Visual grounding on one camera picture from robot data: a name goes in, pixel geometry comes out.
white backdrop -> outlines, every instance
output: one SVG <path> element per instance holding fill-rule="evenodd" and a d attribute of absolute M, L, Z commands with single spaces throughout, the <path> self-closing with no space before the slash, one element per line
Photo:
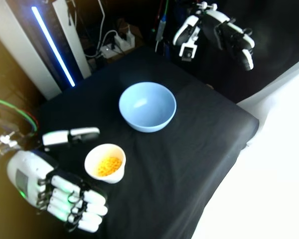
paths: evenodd
<path fill-rule="evenodd" d="M 299 239 L 299 62 L 240 102 L 260 120 L 192 239 Z"/>

white floor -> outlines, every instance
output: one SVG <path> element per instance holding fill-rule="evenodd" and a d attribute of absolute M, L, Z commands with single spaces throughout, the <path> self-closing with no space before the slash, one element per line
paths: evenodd
<path fill-rule="evenodd" d="M 271 120 L 240 154 L 192 239 L 299 239 L 299 128 Z"/>

blue light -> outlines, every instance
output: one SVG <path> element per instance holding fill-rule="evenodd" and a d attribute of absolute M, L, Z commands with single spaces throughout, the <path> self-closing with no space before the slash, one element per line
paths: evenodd
<path fill-rule="evenodd" d="M 39 23 L 39 25 L 40 25 L 40 27 L 41 27 L 41 29 L 42 29 L 42 31 L 43 31 L 46 39 L 48 40 L 48 42 L 49 42 L 49 44 L 50 44 L 50 46 L 52 48 L 52 51 L 54 52 L 54 55 L 56 56 L 56 59 L 58 59 L 58 61 L 59 61 L 60 65 L 61 65 L 61 67 L 62 67 L 62 69 L 63 69 L 66 77 L 68 78 L 71 86 L 74 87 L 75 83 L 74 83 L 74 81 L 73 81 L 73 79 L 72 79 L 72 77 L 71 77 L 68 69 L 66 68 L 66 66 L 64 64 L 64 62 L 62 60 L 62 57 L 61 57 L 58 49 L 56 48 L 56 46 L 55 46 L 55 44 L 54 44 L 54 42 L 53 42 L 53 40 L 52 40 L 52 38 L 50 36 L 50 33 L 49 33 L 48 29 L 46 28 L 46 26 L 45 26 L 45 24 L 44 24 L 44 22 L 43 22 L 43 20 L 41 18 L 41 15 L 40 15 L 38 9 L 35 6 L 31 7 L 31 9 L 32 9 L 32 11 L 34 13 L 34 16 L 35 16 L 36 20 L 38 21 L 38 23 Z"/>

white cup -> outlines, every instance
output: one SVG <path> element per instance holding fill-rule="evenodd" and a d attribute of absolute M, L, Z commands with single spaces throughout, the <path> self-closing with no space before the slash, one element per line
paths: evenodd
<path fill-rule="evenodd" d="M 97 176 L 96 167 L 100 162 L 107 157 L 115 157 L 122 161 L 121 166 L 118 170 L 108 176 Z M 97 180 L 102 180 L 107 183 L 117 183 L 124 176 L 124 168 L 126 163 L 126 156 L 124 151 L 115 144 L 101 144 L 93 148 L 85 158 L 84 167 L 85 171 L 92 177 Z"/>

black tablecloth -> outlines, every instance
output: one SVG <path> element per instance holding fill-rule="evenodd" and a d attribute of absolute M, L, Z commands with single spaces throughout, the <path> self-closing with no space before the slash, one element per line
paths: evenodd
<path fill-rule="evenodd" d="M 159 132 L 137 132 L 120 115 L 121 93 L 141 81 L 160 83 L 176 97 L 175 117 Z M 87 126 L 101 131 L 97 143 L 58 157 L 64 169 L 108 195 L 109 212 L 98 232 L 77 230 L 77 238 L 191 238 L 205 205 L 258 128 L 253 116 L 146 47 L 47 102 L 40 113 L 42 133 Z M 117 184 L 93 180 L 84 170 L 85 156 L 102 143 L 126 153 Z"/>

